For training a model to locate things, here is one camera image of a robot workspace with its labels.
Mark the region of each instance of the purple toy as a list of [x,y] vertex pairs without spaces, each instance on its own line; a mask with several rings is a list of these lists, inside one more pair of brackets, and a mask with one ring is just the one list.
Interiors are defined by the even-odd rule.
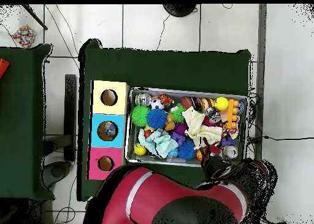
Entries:
[[177,143],[179,145],[182,145],[183,142],[185,141],[185,137],[184,136],[181,136],[179,134],[177,134],[176,132],[173,132],[172,135],[171,135],[171,138],[175,141],[177,141]]
[[221,138],[221,146],[222,147],[224,147],[225,145],[234,145],[235,142],[236,142],[236,140],[232,139],[231,136],[229,136],[229,135]]
[[188,127],[184,123],[177,123],[175,124],[174,132],[181,136],[185,136],[185,131],[188,129]]

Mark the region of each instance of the blue spiky ball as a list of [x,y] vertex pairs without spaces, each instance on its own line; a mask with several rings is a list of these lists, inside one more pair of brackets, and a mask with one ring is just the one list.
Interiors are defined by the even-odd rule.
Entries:
[[162,109],[152,109],[147,114],[147,125],[153,129],[164,128],[167,121],[167,112]]
[[196,150],[194,150],[194,142],[190,139],[186,139],[182,145],[179,145],[179,157],[184,160],[190,160],[195,157]]

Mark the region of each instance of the yellow ball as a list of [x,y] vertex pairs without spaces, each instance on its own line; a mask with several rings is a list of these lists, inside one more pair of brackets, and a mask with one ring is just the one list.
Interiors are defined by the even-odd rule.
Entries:
[[145,155],[146,154],[146,148],[141,146],[139,143],[134,145],[134,153],[136,155]]
[[214,106],[219,111],[224,111],[228,108],[229,102],[225,97],[216,98]]

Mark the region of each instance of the round hole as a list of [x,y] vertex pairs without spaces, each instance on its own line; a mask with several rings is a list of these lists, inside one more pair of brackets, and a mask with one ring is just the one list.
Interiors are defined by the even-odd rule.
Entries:
[[97,135],[103,141],[113,141],[118,135],[118,127],[114,122],[104,121],[99,124]]
[[106,106],[113,106],[117,103],[118,95],[114,90],[104,90],[101,93],[101,102]]
[[108,172],[114,166],[113,160],[109,156],[103,156],[98,160],[98,168],[102,171]]

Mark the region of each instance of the cyan box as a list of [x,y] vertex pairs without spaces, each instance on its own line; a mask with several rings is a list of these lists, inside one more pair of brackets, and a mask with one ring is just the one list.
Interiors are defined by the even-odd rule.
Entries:
[[[103,115],[93,114],[91,119],[91,146],[92,147],[124,147],[124,127],[125,127],[124,115]],[[113,122],[118,127],[118,134],[112,141],[103,141],[97,134],[97,129],[102,122]]]

